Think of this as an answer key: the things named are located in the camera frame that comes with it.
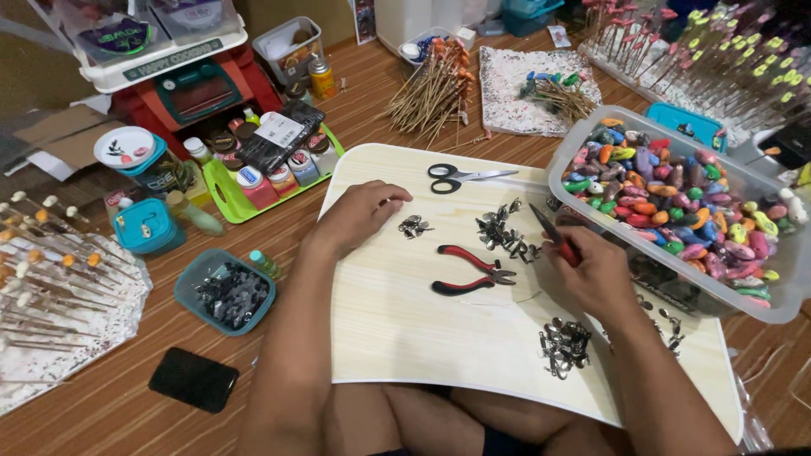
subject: person's left hand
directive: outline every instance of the person's left hand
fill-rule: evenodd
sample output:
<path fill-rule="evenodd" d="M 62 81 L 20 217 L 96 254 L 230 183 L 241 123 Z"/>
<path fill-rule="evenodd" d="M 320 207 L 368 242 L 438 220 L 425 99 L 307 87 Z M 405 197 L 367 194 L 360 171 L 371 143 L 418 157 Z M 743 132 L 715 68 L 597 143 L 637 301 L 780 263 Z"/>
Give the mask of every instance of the person's left hand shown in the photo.
<path fill-rule="evenodd" d="M 403 201 L 412 199 L 405 188 L 382 180 L 353 185 L 319 220 L 310 240 L 320 251 L 343 258 L 377 233 Z"/>

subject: green plastic tray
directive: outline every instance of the green plastic tray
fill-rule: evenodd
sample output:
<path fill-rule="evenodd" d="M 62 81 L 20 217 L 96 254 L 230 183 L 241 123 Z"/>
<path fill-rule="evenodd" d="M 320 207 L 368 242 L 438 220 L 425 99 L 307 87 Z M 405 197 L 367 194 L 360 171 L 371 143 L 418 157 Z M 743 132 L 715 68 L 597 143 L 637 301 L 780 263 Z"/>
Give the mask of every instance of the green plastic tray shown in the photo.
<path fill-rule="evenodd" d="M 321 124 L 321 129 L 324 130 L 324 133 L 326 133 L 329 139 L 332 140 L 338 156 L 343 156 L 344 148 L 341 147 L 341 144 L 339 144 L 338 140 L 335 139 L 333 133 L 323 123 Z M 294 198 L 302 191 L 318 185 L 332 176 L 332 173 L 327 174 L 323 178 L 318 179 L 306 187 L 300 187 L 293 195 L 282 198 L 276 203 L 269 205 L 267 208 L 256 210 L 253 203 L 247 199 L 245 194 L 242 193 L 242 189 L 239 188 L 239 185 L 228 174 L 228 169 L 225 168 L 222 161 L 211 160 L 210 162 L 206 163 L 205 166 L 203 166 L 203 177 L 205 177 L 205 183 L 206 186 L 208 186 L 208 191 L 211 193 L 214 202 L 217 203 L 217 208 L 220 209 L 220 212 L 227 221 L 234 224 L 251 220 L 253 217 L 275 208 L 290 198 Z"/>

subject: hand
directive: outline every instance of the hand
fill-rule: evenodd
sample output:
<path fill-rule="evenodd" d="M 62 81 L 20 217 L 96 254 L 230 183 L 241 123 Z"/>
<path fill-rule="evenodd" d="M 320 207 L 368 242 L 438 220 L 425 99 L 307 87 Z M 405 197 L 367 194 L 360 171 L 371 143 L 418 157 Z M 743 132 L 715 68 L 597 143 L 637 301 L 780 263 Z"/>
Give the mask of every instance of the hand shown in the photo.
<path fill-rule="evenodd" d="M 382 180 L 353 185 L 319 220 L 309 240 L 320 251 L 341 259 L 377 233 L 403 201 L 412 199 L 404 188 Z"/>
<path fill-rule="evenodd" d="M 560 256 L 555 244 L 543 243 L 542 249 L 560 271 L 566 289 L 603 326 L 622 326 L 626 318 L 640 309 L 625 251 L 584 226 L 557 229 L 583 257 L 582 263 L 573 268 Z"/>

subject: wood grain surface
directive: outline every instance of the wood grain surface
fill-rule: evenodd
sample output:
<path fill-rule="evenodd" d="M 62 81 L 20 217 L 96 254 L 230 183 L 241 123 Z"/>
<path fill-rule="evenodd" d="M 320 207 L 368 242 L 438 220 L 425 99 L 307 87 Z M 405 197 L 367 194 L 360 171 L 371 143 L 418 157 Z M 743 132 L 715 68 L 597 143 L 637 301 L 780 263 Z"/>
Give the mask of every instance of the wood grain surface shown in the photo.
<path fill-rule="evenodd" d="M 492 37 L 476 45 L 520 51 L 553 50 L 544 30 L 526 38 Z M 378 142 L 407 145 L 410 138 L 389 131 L 385 119 L 374 120 L 401 86 L 397 59 L 381 44 L 344 45 L 328 53 L 336 77 L 348 79 L 349 90 L 318 106 L 326 123 L 347 149 Z M 478 73 L 478 55 L 470 59 Z M 594 70 L 607 105 L 622 105 L 641 112 L 648 103 L 599 70 Z M 462 128 L 460 141 L 483 134 L 478 89 L 469 103 L 471 124 Z M 431 147 L 442 150 L 455 144 L 455 131 L 442 135 Z M 494 135 L 493 140 L 465 146 L 451 154 L 543 168 L 560 140 L 542 137 Z M 425 144 L 413 147 L 424 148 Z M 91 365 L 45 396 L 0 418 L 0 454 L 16 455 L 225 455 L 235 454 L 242 410 L 250 386 L 251 361 L 259 351 L 267 327 L 261 322 L 245 336 L 227 338 L 184 310 L 172 298 L 174 281 L 202 251 L 218 247 L 247 257 L 255 248 L 285 267 L 298 243 L 315 225 L 326 184 L 321 184 L 261 217 L 229 226 L 224 238 L 207 238 L 189 230 L 179 249 L 148 262 L 155 289 L 147 301 L 138 336 Z M 208 210 L 216 213 L 216 208 Z M 284 293 L 285 282 L 280 284 Z M 775 444 L 811 445 L 811 411 L 787 391 L 797 370 L 811 356 L 811 319 L 808 304 L 792 323 L 767 326 L 747 316 L 723 322 L 727 344 L 741 351 L 732 365 L 743 378 L 760 371 L 770 353 L 775 356 L 765 373 L 747 384 L 753 411 L 762 418 Z M 172 346 L 234 366 L 240 371 L 237 386 L 222 413 L 210 415 L 153 393 L 147 388 L 152 371 Z M 805 386 L 811 393 L 811 383 Z"/>
<path fill-rule="evenodd" d="M 515 170 L 518 174 L 469 181 L 448 195 L 431 192 L 429 166 L 448 163 L 465 172 Z M 414 200 L 339 265 L 333 287 L 333 379 L 395 381 L 486 389 L 545 402 L 615 426 L 621 419 L 612 391 L 611 353 L 602 327 L 569 305 L 571 297 L 544 258 L 525 265 L 501 247 L 489 252 L 478 239 L 476 217 L 520 198 L 524 209 L 506 221 L 527 243 L 543 242 L 528 204 L 543 207 L 550 195 L 545 170 L 469 157 L 449 157 L 385 144 L 348 151 L 333 175 L 324 213 L 350 185 L 383 179 L 407 189 Z M 436 228 L 408 240 L 397 225 L 412 214 Z M 517 273 L 515 286 L 496 285 L 446 297 L 429 288 L 435 280 L 464 285 L 483 274 L 467 261 L 436 252 L 452 244 L 485 263 Z M 647 292 L 656 309 L 649 314 L 670 337 L 671 325 L 658 312 L 682 320 L 686 336 L 680 364 L 736 441 L 742 414 L 732 368 L 717 319 L 678 312 Z M 592 333 L 591 366 L 573 368 L 561 381 L 539 359 L 538 334 L 553 317 L 582 321 Z"/>

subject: barcode label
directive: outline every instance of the barcode label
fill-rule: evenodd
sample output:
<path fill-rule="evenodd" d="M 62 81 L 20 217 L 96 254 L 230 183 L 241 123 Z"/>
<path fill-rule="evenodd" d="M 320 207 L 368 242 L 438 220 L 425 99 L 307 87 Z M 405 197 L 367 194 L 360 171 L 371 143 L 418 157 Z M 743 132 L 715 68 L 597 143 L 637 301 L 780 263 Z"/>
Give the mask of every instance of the barcode label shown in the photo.
<path fill-rule="evenodd" d="M 256 134 L 281 148 L 287 148 L 301 132 L 304 126 L 279 113 L 271 113 L 270 118 L 256 129 Z"/>

